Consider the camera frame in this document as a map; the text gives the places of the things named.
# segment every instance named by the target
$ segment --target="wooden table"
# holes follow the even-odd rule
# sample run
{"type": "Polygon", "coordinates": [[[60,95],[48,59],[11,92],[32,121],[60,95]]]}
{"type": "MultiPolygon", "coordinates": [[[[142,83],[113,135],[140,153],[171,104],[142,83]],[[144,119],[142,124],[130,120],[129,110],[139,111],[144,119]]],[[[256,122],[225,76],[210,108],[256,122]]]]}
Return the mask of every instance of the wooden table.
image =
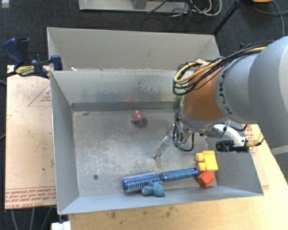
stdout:
{"type": "Polygon", "coordinates": [[[264,196],[69,215],[72,229],[288,230],[288,185],[267,144],[257,152],[264,196]]]}

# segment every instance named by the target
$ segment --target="blue rubber toy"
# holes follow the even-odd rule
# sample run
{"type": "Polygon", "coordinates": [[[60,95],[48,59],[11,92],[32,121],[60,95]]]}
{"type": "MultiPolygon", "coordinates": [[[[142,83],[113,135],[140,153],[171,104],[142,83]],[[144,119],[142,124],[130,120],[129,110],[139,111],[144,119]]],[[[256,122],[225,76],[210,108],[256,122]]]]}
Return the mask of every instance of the blue rubber toy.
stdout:
{"type": "Polygon", "coordinates": [[[141,190],[144,196],[155,195],[156,197],[164,196],[164,187],[159,182],[149,182],[148,186],[145,186],[141,190]]]}

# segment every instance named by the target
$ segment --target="yellow cable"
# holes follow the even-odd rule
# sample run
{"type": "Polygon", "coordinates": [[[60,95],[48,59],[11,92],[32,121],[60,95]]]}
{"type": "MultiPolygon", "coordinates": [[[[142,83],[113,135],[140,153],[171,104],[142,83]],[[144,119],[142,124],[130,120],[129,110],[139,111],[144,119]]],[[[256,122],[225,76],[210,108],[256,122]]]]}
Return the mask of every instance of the yellow cable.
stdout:
{"type": "Polygon", "coordinates": [[[247,147],[255,147],[258,146],[258,144],[263,140],[264,136],[262,132],[260,131],[259,137],[256,140],[248,141],[246,143],[247,147]]]}
{"type": "MultiPolygon", "coordinates": [[[[257,48],[253,48],[253,49],[250,49],[250,50],[247,50],[248,51],[255,51],[255,50],[263,50],[265,48],[265,46],[263,47],[257,47],[257,48]]],[[[175,75],[174,77],[174,82],[175,83],[183,83],[183,82],[186,82],[187,80],[190,80],[194,77],[196,77],[197,75],[199,75],[200,73],[208,70],[208,69],[211,69],[212,67],[214,67],[216,64],[218,64],[222,59],[212,63],[209,65],[209,62],[206,62],[206,61],[203,61],[203,60],[197,60],[197,61],[194,61],[194,62],[190,62],[189,64],[185,65],[184,67],[182,67],[175,75]],[[194,72],[193,74],[191,74],[190,76],[188,77],[185,77],[183,79],[178,79],[178,76],[183,72],[185,71],[186,69],[189,69],[191,66],[194,66],[194,65],[200,65],[200,66],[204,66],[206,65],[206,67],[202,68],[201,70],[199,71],[196,71],[194,72]]]]}

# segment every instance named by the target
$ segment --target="yellow block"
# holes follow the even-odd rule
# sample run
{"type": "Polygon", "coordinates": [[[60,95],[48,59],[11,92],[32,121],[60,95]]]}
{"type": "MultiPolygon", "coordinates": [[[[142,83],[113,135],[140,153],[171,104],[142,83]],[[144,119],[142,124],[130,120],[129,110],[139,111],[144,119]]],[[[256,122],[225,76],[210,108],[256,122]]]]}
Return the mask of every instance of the yellow block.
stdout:
{"type": "Polygon", "coordinates": [[[198,161],[197,169],[200,172],[210,171],[213,173],[218,170],[216,156],[213,150],[204,150],[196,153],[195,160],[198,161]]]}

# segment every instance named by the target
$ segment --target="red cube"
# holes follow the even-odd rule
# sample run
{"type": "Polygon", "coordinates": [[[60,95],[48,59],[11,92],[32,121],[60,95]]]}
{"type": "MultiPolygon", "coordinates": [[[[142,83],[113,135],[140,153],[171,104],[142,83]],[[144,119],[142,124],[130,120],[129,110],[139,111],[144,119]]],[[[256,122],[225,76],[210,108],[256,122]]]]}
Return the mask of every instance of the red cube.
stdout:
{"type": "Polygon", "coordinates": [[[196,178],[196,181],[201,187],[208,187],[214,179],[215,178],[211,172],[204,171],[196,178]]]}

